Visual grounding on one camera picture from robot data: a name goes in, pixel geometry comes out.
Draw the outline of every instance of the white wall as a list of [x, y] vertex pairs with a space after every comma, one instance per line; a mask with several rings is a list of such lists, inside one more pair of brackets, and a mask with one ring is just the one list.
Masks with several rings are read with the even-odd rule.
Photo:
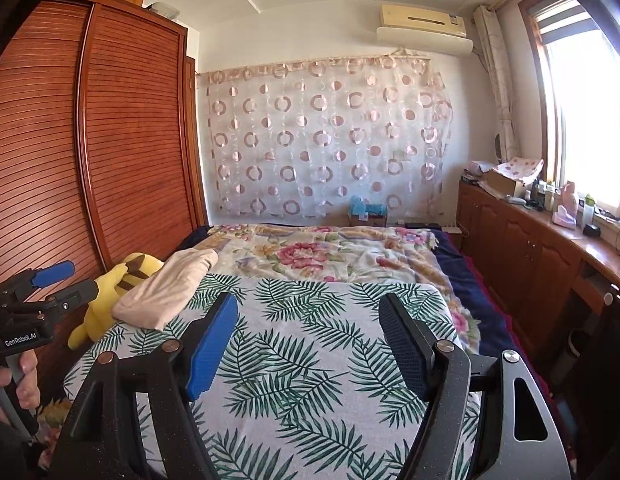
[[541, 97], [534, 57], [519, 2], [515, 0], [497, 13], [503, 31], [512, 73], [512, 115], [521, 155], [541, 157]]
[[187, 28], [186, 56], [194, 58], [194, 70], [199, 71], [199, 31], [179, 20], [174, 20], [181, 27]]
[[[370, 56], [394, 50], [376, 44], [379, 6], [372, 1], [313, 2], [279, 7], [201, 31], [199, 72], [320, 57]], [[466, 24], [472, 27], [470, 20]], [[475, 30], [469, 30], [475, 36]], [[454, 222], [458, 179], [471, 159], [494, 159], [494, 98], [478, 57], [431, 54], [454, 107], [452, 139], [445, 159], [443, 205]], [[215, 197], [214, 167], [205, 92], [199, 92], [199, 133], [205, 195]], [[223, 221], [208, 204], [211, 223]]]

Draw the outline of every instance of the human hand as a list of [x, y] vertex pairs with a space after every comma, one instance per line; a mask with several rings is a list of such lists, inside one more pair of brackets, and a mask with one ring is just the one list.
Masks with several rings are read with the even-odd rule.
[[[23, 370], [24, 377], [17, 386], [17, 398], [24, 410], [34, 409], [39, 405], [41, 394], [37, 386], [37, 355], [34, 350], [28, 350], [21, 354], [19, 365]], [[12, 375], [8, 368], [0, 366], [0, 387], [3, 388], [10, 384]], [[4, 410], [0, 407], [0, 420], [9, 424]]]

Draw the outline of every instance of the curtain rod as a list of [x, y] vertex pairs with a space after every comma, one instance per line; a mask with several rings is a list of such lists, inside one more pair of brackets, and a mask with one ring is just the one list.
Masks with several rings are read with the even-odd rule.
[[196, 75], [204, 75], [204, 74], [210, 74], [213, 72], [230, 72], [232, 70], [243, 70], [245, 68], [250, 68], [252, 66], [272, 66], [272, 65], [280, 65], [280, 64], [286, 64], [286, 65], [292, 65], [292, 64], [296, 64], [296, 63], [310, 63], [313, 61], [323, 61], [326, 59], [354, 59], [357, 57], [384, 57], [384, 56], [392, 56], [392, 57], [414, 57], [416, 59], [424, 59], [424, 60], [428, 60], [431, 61], [432, 58], [429, 56], [423, 56], [423, 54], [408, 54], [407, 49], [401, 47], [401, 48], [397, 48], [396, 50], [394, 50], [393, 52], [389, 53], [389, 54], [367, 54], [365, 56], [327, 56], [327, 57], [312, 57], [309, 59], [297, 59], [294, 61], [276, 61], [276, 62], [272, 62], [272, 63], [259, 63], [259, 64], [252, 64], [252, 65], [242, 65], [242, 66], [234, 66], [232, 68], [217, 68], [215, 70], [208, 70], [207, 72], [196, 72]]

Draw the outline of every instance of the folded beige cloth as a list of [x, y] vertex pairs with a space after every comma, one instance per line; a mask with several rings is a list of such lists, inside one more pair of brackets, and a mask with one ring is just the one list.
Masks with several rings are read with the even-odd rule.
[[185, 308], [218, 260], [212, 249], [177, 251], [161, 270], [121, 296], [112, 307], [112, 317], [140, 328], [163, 330]]

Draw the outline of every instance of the pink figurine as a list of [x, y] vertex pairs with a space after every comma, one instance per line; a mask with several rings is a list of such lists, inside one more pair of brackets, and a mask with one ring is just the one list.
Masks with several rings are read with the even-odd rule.
[[578, 212], [578, 197], [576, 196], [574, 182], [568, 180], [563, 184], [563, 187], [560, 189], [560, 196], [563, 207], [566, 209], [567, 213], [572, 218], [576, 218], [576, 213]]

